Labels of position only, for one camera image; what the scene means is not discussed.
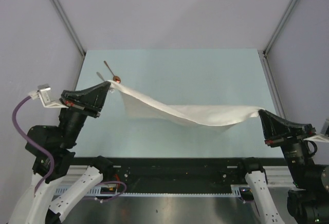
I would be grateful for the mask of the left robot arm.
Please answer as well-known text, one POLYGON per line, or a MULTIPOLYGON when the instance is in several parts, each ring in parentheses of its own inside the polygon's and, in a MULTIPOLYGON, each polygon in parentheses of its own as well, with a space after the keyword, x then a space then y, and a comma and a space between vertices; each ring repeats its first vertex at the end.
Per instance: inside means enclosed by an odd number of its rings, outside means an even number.
POLYGON ((53 196, 64 180, 75 153, 71 149, 87 117, 97 118, 105 104, 111 83, 62 92, 56 100, 49 85, 40 85, 21 101, 12 113, 12 123, 26 140, 25 149, 35 156, 30 187, 20 197, 9 223, 62 223, 67 214, 93 187, 112 180, 114 165, 108 159, 94 158, 78 179, 58 200, 53 196), (25 133, 17 122, 18 110, 29 100, 40 99, 44 108, 59 108, 59 125, 36 125, 25 133))

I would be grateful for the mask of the white cloth napkin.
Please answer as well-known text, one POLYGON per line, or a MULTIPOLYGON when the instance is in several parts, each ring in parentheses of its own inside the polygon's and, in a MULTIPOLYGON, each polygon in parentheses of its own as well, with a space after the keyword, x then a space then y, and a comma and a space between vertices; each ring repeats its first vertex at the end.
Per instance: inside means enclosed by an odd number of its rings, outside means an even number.
POLYGON ((136 119, 163 119, 184 126, 227 130, 257 118, 264 110, 246 105, 167 105, 113 80, 109 82, 110 89, 120 92, 127 115, 136 119))

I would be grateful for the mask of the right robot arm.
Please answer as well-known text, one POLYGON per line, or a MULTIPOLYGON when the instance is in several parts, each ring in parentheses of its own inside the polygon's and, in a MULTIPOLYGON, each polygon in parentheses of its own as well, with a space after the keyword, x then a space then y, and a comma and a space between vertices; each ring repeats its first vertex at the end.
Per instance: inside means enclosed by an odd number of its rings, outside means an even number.
MULTIPOLYGON (((285 120, 266 110, 258 112, 264 142, 280 147, 296 190, 289 190, 287 210, 297 223, 328 223, 328 165, 313 160, 318 147, 311 138, 311 124, 285 120)), ((283 223, 267 186, 265 169, 259 159, 241 161, 237 178, 251 189, 262 223, 283 223)))

